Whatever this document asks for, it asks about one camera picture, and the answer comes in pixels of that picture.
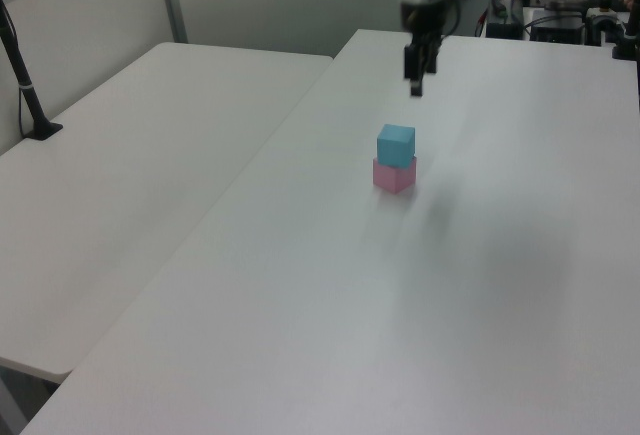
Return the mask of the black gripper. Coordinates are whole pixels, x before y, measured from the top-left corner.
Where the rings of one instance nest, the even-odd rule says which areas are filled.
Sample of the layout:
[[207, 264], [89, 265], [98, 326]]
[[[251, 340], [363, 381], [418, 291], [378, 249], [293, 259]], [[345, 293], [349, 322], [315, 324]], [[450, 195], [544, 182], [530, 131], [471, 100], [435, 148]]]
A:
[[445, 0], [430, 3], [401, 3], [401, 25], [411, 35], [404, 48], [404, 79], [409, 82], [410, 95], [423, 95], [424, 63], [422, 47], [427, 46], [425, 73], [437, 73], [437, 57], [445, 24]]

